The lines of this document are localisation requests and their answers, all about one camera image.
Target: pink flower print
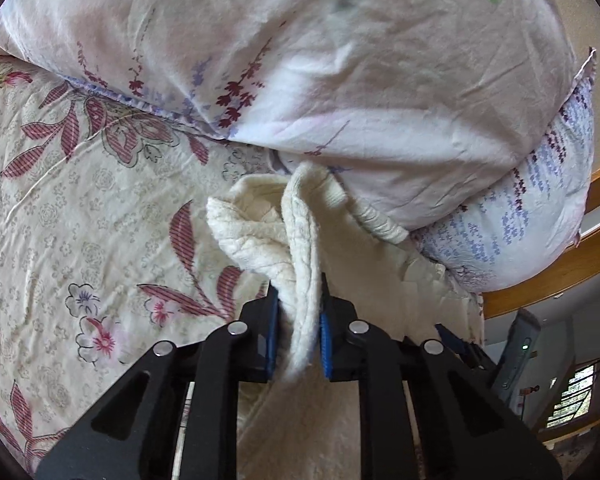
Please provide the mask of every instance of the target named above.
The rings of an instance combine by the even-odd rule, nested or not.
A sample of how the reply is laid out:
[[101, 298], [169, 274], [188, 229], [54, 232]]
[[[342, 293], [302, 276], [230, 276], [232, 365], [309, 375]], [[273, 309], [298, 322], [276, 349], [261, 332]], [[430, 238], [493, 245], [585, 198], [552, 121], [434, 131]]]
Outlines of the pink flower print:
[[89, 283], [69, 285], [69, 295], [64, 300], [69, 309], [69, 314], [74, 317], [97, 316], [100, 298], [94, 294], [93, 287]]
[[75, 337], [78, 343], [78, 355], [97, 368], [111, 367], [126, 361], [126, 334], [120, 322], [111, 317], [97, 320], [83, 317], [80, 320], [82, 333]]
[[146, 300], [144, 307], [151, 314], [151, 322], [160, 327], [163, 327], [168, 320], [176, 317], [180, 312], [180, 304], [176, 301], [165, 301], [156, 297]]

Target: bed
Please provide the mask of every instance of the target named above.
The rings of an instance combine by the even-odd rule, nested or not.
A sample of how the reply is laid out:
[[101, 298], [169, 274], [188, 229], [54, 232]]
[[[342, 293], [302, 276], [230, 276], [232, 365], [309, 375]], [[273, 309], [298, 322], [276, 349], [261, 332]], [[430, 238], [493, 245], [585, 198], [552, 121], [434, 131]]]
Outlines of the bed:
[[[219, 249], [205, 205], [269, 172], [263, 148], [0, 56], [0, 438], [28, 473], [152, 344], [202, 340], [264, 293], [263, 276]], [[415, 250], [399, 253], [408, 259], [384, 265], [406, 297], [462, 312], [456, 328], [481, 341], [475, 296]], [[346, 272], [334, 290], [358, 305], [386, 287]]]

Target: white pillowcase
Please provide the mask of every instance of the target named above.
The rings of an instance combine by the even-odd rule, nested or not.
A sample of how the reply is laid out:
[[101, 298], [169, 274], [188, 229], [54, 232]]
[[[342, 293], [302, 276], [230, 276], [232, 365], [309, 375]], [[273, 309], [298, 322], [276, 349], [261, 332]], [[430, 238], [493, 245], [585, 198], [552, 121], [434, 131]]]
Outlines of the white pillowcase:
[[409, 229], [519, 163], [577, 70], [554, 0], [6, 0], [0, 52], [315, 159]]
[[509, 174], [445, 218], [411, 233], [425, 256], [471, 292], [500, 290], [551, 265], [574, 240], [593, 162], [596, 54], [540, 145]]

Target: metal rivet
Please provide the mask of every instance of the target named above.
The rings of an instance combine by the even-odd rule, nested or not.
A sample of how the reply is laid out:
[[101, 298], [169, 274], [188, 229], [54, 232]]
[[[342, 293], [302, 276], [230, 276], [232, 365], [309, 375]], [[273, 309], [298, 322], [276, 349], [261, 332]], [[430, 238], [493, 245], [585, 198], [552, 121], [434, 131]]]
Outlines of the metal rivet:
[[172, 350], [173, 343], [169, 343], [168, 341], [160, 341], [154, 345], [154, 354], [158, 357], [169, 355]]
[[445, 347], [437, 339], [429, 339], [424, 342], [424, 351], [431, 355], [440, 355], [445, 351]]
[[231, 335], [240, 335], [247, 332], [249, 329], [248, 325], [243, 321], [234, 321], [233, 323], [229, 323], [229, 326], [226, 328]]
[[366, 323], [366, 321], [357, 319], [349, 323], [349, 330], [351, 330], [354, 334], [366, 334], [369, 332], [369, 325]]

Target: cream fleece blanket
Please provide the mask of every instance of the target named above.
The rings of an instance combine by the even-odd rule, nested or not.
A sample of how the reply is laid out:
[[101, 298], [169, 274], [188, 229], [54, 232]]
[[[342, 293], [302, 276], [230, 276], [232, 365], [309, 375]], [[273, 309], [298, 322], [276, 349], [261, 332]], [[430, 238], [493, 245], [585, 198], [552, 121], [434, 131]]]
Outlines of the cream fleece blanket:
[[312, 363], [320, 273], [332, 294], [393, 338], [437, 337], [442, 322], [481, 342], [477, 298], [420, 256], [407, 231], [347, 197], [325, 168], [303, 163], [291, 176], [250, 175], [210, 198], [208, 224], [243, 269], [279, 290], [282, 352], [274, 381], [247, 385], [238, 407], [238, 472], [244, 479], [336, 479], [360, 474], [358, 386], [328, 383]]

